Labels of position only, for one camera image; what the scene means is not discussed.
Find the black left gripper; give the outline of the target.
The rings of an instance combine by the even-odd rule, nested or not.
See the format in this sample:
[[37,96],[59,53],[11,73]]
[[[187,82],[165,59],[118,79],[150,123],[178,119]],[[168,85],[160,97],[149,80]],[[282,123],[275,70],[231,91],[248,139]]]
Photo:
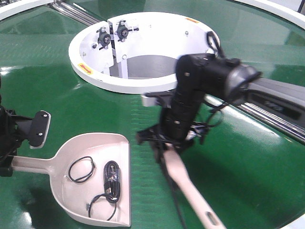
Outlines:
[[32,118],[17,115],[15,110],[0,108],[0,175],[11,177],[12,160],[17,149],[29,138]]

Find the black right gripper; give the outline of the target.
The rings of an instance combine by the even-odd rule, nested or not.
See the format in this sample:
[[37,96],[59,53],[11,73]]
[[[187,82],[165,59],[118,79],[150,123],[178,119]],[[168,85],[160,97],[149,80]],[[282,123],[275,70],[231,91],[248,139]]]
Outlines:
[[200,138],[199,143],[202,144],[205,138],[205,124],[192,124],[187,136],[183,140],[174,140],[162,133],[159,124],[153,125],[147,129],[136,133],[137,144],[145,141],[151,142],[152,148],[165,149],[165,143],[172,144],[178,153],[190,148],[194,144],[194,138]]

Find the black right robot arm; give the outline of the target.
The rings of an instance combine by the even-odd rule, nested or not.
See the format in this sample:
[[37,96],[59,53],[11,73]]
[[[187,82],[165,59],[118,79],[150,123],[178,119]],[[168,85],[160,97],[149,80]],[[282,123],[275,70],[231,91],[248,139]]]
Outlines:
[[263,78],[239,59],[211,53],[184,55],[178,59],[175,73],[174,91],[146,94],[162,109],[158,124],[137,133],[139,144],[150,141],[154,147],[161,147],[169,143],[182,151],[195,136],[203,138],[211,126],[195,118],[206,94],[224,104],[253,103],[295,125],[305,125],[304,87]]

